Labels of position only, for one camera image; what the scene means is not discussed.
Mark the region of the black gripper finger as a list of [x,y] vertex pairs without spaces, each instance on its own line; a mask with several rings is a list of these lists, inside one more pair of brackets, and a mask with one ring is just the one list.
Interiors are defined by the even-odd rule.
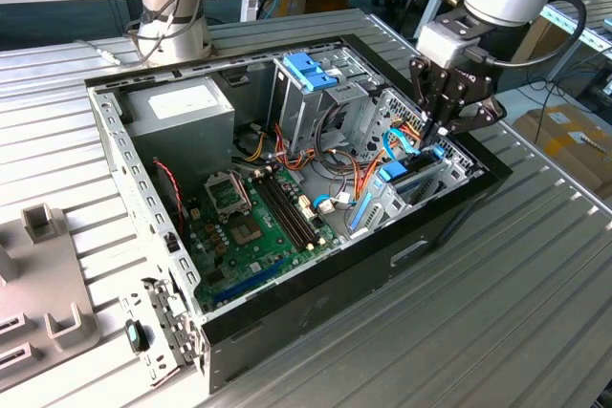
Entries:
[[507,115],[506,109],[493,96],[480,102],[466,103],[462,98],[463,84],[450,83],[445,94],[452,101],[452,112],[445,128],[440,128],[439,136],[457,135],[491,126]]
[[440,128],[445,128],[452,112],[452,101],[445,94],[449,73],[422,56],[409,61],[414,100],[420,107],[424,127],[422,144],[433,144]]

